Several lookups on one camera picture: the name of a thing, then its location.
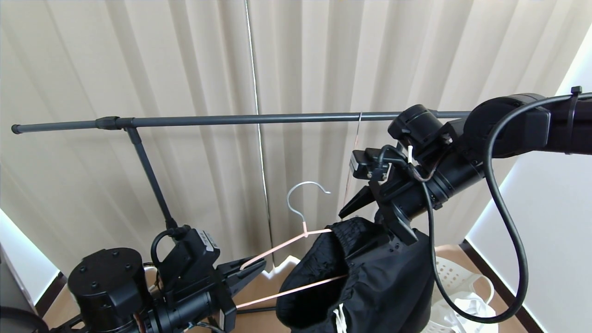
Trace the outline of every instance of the wooden floor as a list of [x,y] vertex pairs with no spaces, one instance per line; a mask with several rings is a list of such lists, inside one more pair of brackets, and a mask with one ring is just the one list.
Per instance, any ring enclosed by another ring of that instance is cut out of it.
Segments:
[[[475,273],[479,273],[476,266],[471,262],[471,260],[465,255],[465,253],[460,249],[457,245],[445,245],[440,246],[437,249],[437,254],[439,257],[443,257],[449,260],[454,261],[455,263],[465,267],[469,271],[473,271]],[[271,295],[276,293],[286,276],[289,272],[294,268],[294,264],[287,264],[286,267],[279,273],[273,276],[272,279],[268,279],[267,277],[261,275],[258,276],[252,283],[250,283],[242,292],[240,292],[235,298],[234,302],[236,304],[241,304],[248,302],[253,299],[258,299],[261,297],[265,297],[267,295]],[[147,280],[151,284],[154,275],[152,273],[147,273]],[[477,281],[475,283],[475,289],[477,294],[479,294],[482,298],[485,298],[489,295],[489,285],[485,281]],[[261,308],[265,306],[273,306],[275,305],[274,300],[269,300],[267,302],[259,303],[256,305],[251,306],[251,308]],[[503,310],[507,309],[507,305],[504,301],[499,297],[496,293],[491,300],[490,303],[491,307],[496,311],[496,313],[501,313]],[[45,321],[49,325],[49,327],[57,327],[67,321],[68,319],[76,316],[79,313],[78,307],[74,302],[72,296],[70,295],[67,287],[65,287],[62,292],[58,295],[55,302],[52,304],[50,309],[47,311],[45,317]],[[198,332],[210,332],[207,329],[202,328],[193,328],[189,330],[190,333],[198,333]],[[283,326],[276,318],[275,312],[260,312],[260,313],[250,313],[246,315],[239,315],[237,317],[236,328],[233,333],[247,333],[247,332],[290,332],[290,330]],[[499,332],[500,333],[526,333],[526,330],[516,317],[509,319],[503,323],[499,324]]]

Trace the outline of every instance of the white hanger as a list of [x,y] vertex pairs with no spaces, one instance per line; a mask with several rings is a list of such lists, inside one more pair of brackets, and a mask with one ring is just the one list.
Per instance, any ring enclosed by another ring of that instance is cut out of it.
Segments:
[[300,213],[298,210],[295,210],[295,209],[292,207],[292,205],[290,205],[290,195],[292,194],[292,192],[293,192],[293,191],[294,191],[296,188],[298,188],[299,186],[301,186],[301,185],[304,185],[304,184],[314,184],[314,185],[318,186],[318,187],[319,187],[319,188],[320,188],[320,189],[321,189],[321,190],[322,190],[322,191],[323,191],[325,194],[331,194],[331,192],[329,192],[329,191],[325,190],[325,189],[324,189],[324,188],[321,186],[321,184],[319,184],[319,183],[317,183],[317,182],[314,182],[314,181],[303,181],[303,182],[301,182],[301,183],[297,184],[296,186],[294,186],[292,189],[290,189],[290,190],[288,191],[288,195],[286,196],[286,201],[288,202],[288,208],[289,208],[289,209],[290,209],[292,212],[294,212],[294,213],[296,213],[296,214],[300,215],[300,217],[302,218],[302,227],[303,227],[303,232],[302,232],[300,235],[298,235],[298,236],[296,236],[296,237],[294,237],[294,238],[292,238],[292,239],[290,239],[290,240],[288,240],[288,241],[285,241],[285,242],[283,242],[282,244],[279,244],[278,246],[276,246],[276,247],[274,247],[274,248],[271,248],[271,249],[269,249],[269,250],[267,250],[267,251],[265,251],[265,252],[261,253],[261,254],[260,254],[260,255],[258,255],[257,257],[254,257],[253,259],[251,259],[251,260],[247,261],[246,263],[244,263],[244,264],[243,264],[243,265],[240,267],[240,270],[244,270],[244,269],[245,269],[247,266],[249,266],[249,265],[253,264],[254,262],[258,261],[259,259],[261,259],[261,258],[265,258],[267,255],[269,255],[269,254],[271,254],[271,253],[273,253],[273,252],[275,252],[275,251],[277,251],[277,250],[279,250],[279,249],[281,249],[281,248],[283,248],[283,247],[285,247],[285,246],[287,246],[287,245],[289,245],[289,244],[292,244],[292,243],[294,243],[295,241],[297,241],[297,240],[299,240],[299,239],[301,239],[301,238],[306,238],[306,237],[308,237],[309,235],[315,235],[315,234],[317,234],[317,233],[332,232],[332,230],[331,230],[331,229],[322,229],[322,230],[308,231],[308,228],[306,227],[306,220],[304,219],[304,215],[302,215],[302,213]]

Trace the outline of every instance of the black metal pole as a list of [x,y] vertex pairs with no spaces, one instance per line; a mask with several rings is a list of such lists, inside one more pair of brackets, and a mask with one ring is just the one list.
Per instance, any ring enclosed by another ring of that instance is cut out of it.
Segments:
[[166,228],[177,228],[177,223],[175,222],[175,219],[173,219],[173,217],[170,215],[169,208],[166,205],[165,196],[162,194],[162,190],[160,190],[158,180],[156,180],[156,175],[154,173],[154,170],[152,170],[152,166],[150,165],[150,160],[148,159],[148,155],[146,154],[144,145],[142,145],[140,133],[138,133],[138,130],[133,127],[127,128],[126,132],[129,135],[131,142],[134,144],[134,147],[136,148],[136,152],[138,153],[138,157],[140,158],[140,162],[142,163],[144,172],[146,173],[148,181],[150,182],[150,186],[152,187],[152,191],[156,196],[156,201],[158,201],[160,210],[162,211],[162,214],[165,217]]
[[[462,118],[469,111],[432,111],[437,118]],[[362,121],[392,120],[401,112],[366,112]],[[333,121],[358,121],[359,113],[295,113],[295,114],[247,114],[236,116],[199,116],[199,117],[154,117],[154,118],[118,118],[106,117],[88,121],[69,121],[65,123],[12,125],[15,134],[27,132],[45,132],[73,129],[125,129],[129,127],[160,126],[203,126],[203,125],[238,125],[238,124],[277,124],[277,123],[322,123]]]

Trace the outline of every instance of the silver metal hook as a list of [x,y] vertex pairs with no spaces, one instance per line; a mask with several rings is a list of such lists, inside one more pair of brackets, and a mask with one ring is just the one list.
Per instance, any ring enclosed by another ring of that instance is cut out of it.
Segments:
[[302,222],[306,222],[306,220],[304,219],[304,215],[302,215],[302,213],[300,213],[298,210],[295,210],[295,209],[292,207],[292,205],[290,205],[290,195],[292,195],[292,192],[293,192],[293,191],[294,191],[296,188],[298,188],[299,186],[301,186],[301,185],[304,185],[304,184],[314,184],[314,185],[318,186],[318,187],[319,187],[319,188],[320,188],[320,189],[321,189],[321,190],[322,190],[322,191],[323,191],[325,194],[331,194],[331,192],[329,192],[329,191],[325,190],[325,189],[323,188],[323,186],[321,186],[321,184],[319,184],[319,183],[317,183],[317,182],[315,182],[315,181],[303,181],[303,182],[301,182],[300,184],[296,184],[296,185],[295,185],[293,188],[291,188],[291,189],[288,191],[288,195],[286,196],[286,201],[288,202],[288,208],[290,208],[290,210],[291,210],[292,212],[294,212],[294,213],[296,213],[296,214],[300,215],[300,217],[302,218]]

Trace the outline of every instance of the laundry basket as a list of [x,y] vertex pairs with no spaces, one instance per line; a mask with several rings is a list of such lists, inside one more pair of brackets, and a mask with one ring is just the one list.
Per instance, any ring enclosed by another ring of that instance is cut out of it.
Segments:
[[[493,283],[486,276],[475,274],[471,271],[468,271],[463,266],[441,257],[436,257],[436,266],[438,270],[438,276],[440,277],[440,281],[442,282],[442,286],[444,287],[446,294],[452,295],[457,292],[471,292],[476,294],[474,284],[477,280],[483,278],[485,281],[487,281],[490,287],[489,296],[483,301],[486,304],[489,304],[493,298]],[[440,293],[440,290],[434,286],[434,292],[432,293],[432,304],[435,304],[442,299],[443,297]],[[494,327],[492,326],[488,328],[490,329],[483,329],[481,332],[497,332],[497,326],[495,326],[495,329],[493,329]],[[440,325],[430,320],[427,326],[422,330],[422,333],[455,333],[455,331],[450,327]]]

